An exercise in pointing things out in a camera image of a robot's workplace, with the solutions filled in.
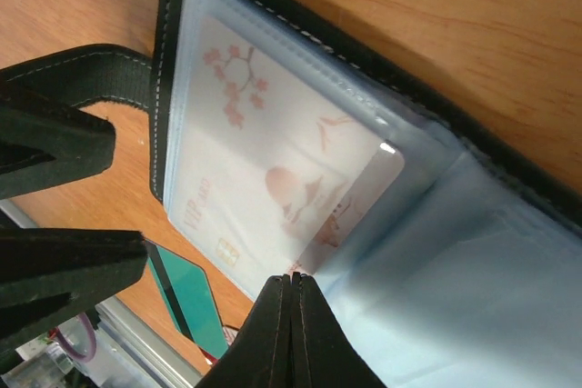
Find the white floral VIP card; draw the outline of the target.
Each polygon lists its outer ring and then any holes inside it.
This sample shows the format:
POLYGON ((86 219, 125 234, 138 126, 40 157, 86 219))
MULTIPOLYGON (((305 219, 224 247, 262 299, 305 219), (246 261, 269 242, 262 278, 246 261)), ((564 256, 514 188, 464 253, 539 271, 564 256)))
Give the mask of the white floral VIP card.
POLYGON ((186 36, 164 205, 243 293, 311 274, 402 172, 390 143, 212 16, 186 36))

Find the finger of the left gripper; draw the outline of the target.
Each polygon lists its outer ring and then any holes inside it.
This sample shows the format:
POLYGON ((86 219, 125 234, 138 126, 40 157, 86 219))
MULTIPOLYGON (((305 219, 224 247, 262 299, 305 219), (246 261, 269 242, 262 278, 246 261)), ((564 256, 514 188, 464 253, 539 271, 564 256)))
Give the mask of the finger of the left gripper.
POLYGON ((3 229, 1 350, 14 349, 137 282, 144 236, 127 230, 3 229))
POLYGON ((80 110, 111 91, 97 74, 1 73, 1 197, 41 191, 102 173, 115 128, 80 110))

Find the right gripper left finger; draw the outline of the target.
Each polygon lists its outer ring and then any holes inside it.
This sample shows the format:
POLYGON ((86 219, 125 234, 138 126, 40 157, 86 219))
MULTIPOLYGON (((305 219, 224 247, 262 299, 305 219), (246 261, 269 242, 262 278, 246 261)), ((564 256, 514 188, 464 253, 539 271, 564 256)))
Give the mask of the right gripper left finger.
POLYGON ((234 342, 198 385, 287 387, 290 309, 290 277, 268 278, 234 342))

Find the black leather card holder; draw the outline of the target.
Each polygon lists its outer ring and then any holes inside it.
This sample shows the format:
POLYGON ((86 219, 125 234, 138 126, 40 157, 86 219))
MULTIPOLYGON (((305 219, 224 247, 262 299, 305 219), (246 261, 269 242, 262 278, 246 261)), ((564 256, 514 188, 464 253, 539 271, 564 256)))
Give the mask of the black leather card holder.
POLYGON ((581 198, 433 87, 299 0, 158 0, 154 51, 83 45, 2 69, 97 74, 81 103, 146 112, 163 225, 186 36, 212 16, 318 90, 405 160, 313 277, 382 387, 578 387, 581 198))

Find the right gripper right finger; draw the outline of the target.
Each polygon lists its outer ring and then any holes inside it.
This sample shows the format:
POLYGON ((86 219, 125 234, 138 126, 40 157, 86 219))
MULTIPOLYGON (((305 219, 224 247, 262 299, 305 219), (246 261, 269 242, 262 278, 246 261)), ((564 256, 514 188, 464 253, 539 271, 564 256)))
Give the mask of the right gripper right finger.
POLYGON ((355 351, 316 280, 291 279, 291 381, 294 387, 382 387, 355 351))

